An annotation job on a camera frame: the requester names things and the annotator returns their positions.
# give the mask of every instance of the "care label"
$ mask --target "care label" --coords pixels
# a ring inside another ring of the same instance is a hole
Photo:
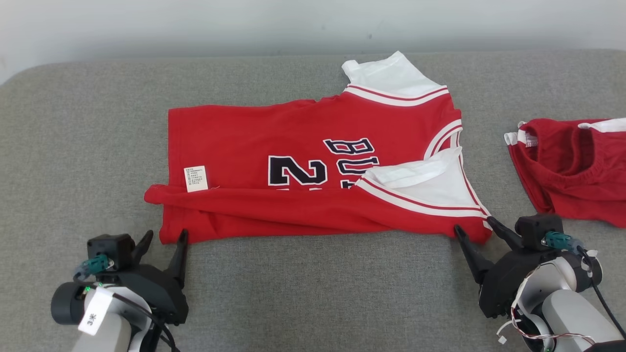
[[[104,287],[96,288],[89,306],[85,310],[83,320],[78,325],[78,329],[86,334],[95,336],[100,329],[102,321],[105,319],[106,311],[109,309],[113,300],[113,292]]]
[[[207,172],[204,166],[185,168],[185,181],[187,181],[187,192],[208,189]]]

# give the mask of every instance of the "red fabric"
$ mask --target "red fabric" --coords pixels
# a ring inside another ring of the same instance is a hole
[[[509,152],[538,212],[626,227],[626,132],[578,127],[599,121],[537,119],[520,127],[537,146],[518,142]]]
[[[145,200],[164,205],[163,243],[175,242],[183,228],[191,242],[200,242],[389,229],[454,236],[455,224],[473,241],[484,242],[491,231],[482,218],[417,214],[359,187],[341,188],[342,181],[354,183],[361,176],[341,174],[338,160],[375,156],[380,166],[422,160],[435,136],[460,118],[449,94],[418,106],[385,105],[346,92],[265,107],[173,109],[168,117],[169,183],[150,187]],[[338,155],[324,143],[362,138],[375,151]],[[269,185],[272,155],[291,156],[308,173],[309,161],[320,160],[327,166],[327,181],[301,185],[290,178],[289,185]],[[210,189],[187,193],[183,169],[199,165],[206,168]]]

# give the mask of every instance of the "white wall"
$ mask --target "white wall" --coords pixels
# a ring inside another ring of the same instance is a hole
[[[624,0],[0,0],[0,83],[132,56],[626,49]]]

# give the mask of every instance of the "gray table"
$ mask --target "gray table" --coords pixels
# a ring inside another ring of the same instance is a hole
[[[167,181],[167,110],[270,105],[340,93],[341,64],[379,56],[211,58],[47,65],[0,86],[0,341],[2,351],[66,351],[78,331],[49,315],[55,288],[86,258],[86,240],[160,226],[143,201]],[[465,169],[508,226],[534,214],[503,141],[519,121],[626,116],[626,53],[545,51],[410,54],[449,86],[463,111]],[[568,220],[600,251],[600,285],[626,324],[623,230]],[[494,238],[484,248],[506,252]],[[146,262],[165,267],[171,246]],[[402,232],[204,242],[189,252],[192,351],[523,351],[504,318],[485,319],[457,243]],[[593,292],[585,297],[599,309]],[[166,351],[165,345],[160,351]]]

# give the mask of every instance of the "red basketball jersey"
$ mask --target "red basketball jersey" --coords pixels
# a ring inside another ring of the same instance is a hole
[[[388,229],[453,236],[455,224],[487,240],[447,87],[401,53],[343,68],[351,84],[319,101],[170,110],[169,183],[145,194],[164,205],[162,242],[182,228],[198,242]]]
[[[626,118],[541,118],[505,141],[538,212],[626,227]]]

